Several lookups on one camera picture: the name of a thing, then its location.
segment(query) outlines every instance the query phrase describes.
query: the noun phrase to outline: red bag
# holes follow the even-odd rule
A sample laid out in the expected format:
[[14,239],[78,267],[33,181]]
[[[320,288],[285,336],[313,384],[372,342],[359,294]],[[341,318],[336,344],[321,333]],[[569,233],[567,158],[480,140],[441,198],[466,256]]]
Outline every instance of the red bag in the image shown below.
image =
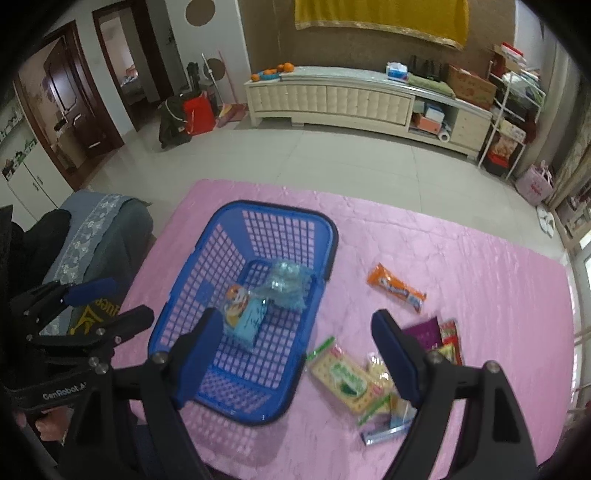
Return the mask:
[[183,110],[187,115],[185,131],[189,135],[199,135],[210,132],[216,125],[212,106],[209,104],[205,92],[198,97],[191,98],[184,102]]

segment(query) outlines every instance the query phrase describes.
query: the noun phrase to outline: green cloth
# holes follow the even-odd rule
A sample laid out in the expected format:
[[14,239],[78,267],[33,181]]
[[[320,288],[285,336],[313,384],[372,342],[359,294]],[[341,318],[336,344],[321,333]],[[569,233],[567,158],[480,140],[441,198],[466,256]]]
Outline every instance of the green cloth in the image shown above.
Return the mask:
[[451,87],[445,82],[436,82],[435,80],[424,79],[423,77],[417,77],[416,75],[409,73],[407,83],[413,87],[424,88],[425,90],[441,93],[446,97],[456,97],[456,94],[453,93]]

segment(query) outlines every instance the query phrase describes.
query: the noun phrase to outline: pink bag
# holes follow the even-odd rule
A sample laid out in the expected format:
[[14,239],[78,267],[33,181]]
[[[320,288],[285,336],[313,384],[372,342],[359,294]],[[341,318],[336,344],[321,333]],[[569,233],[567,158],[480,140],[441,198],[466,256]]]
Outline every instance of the pink bag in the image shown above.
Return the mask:
[[546,167],[545,161],[539,167],[531,165],[528,170],[515,182],[515,188],[529,204],[537,207],[554,191],[552,174]]

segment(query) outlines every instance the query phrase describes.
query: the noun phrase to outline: floor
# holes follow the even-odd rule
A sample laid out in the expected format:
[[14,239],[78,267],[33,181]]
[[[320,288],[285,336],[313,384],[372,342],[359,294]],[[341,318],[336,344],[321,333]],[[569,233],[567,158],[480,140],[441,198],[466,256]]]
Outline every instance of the floor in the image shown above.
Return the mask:
[[387,135],[248,118],[163,151],[158,123],[127,144],[95,174],[91,188],[152,202],[158,235],[200,179],[275,183],[394,205],[461,223],[566,262],[558,235],[539,227],[535,209],[514,188],[437,147]]

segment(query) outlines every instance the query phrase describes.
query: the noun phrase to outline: cardboard box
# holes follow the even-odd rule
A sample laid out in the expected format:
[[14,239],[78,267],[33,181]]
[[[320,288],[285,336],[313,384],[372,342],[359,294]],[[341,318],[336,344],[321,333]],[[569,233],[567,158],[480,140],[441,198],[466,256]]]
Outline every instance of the cardboard box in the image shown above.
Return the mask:
[[419,130],[437,135],[441,130],[441,123],[429,120],[420,113],[413,113],[413,125]]
[[485,110],[490,110],[495,100],[496,86],[478,75],[465,73],[451,64],[447,65],[446,83],[456,97]]

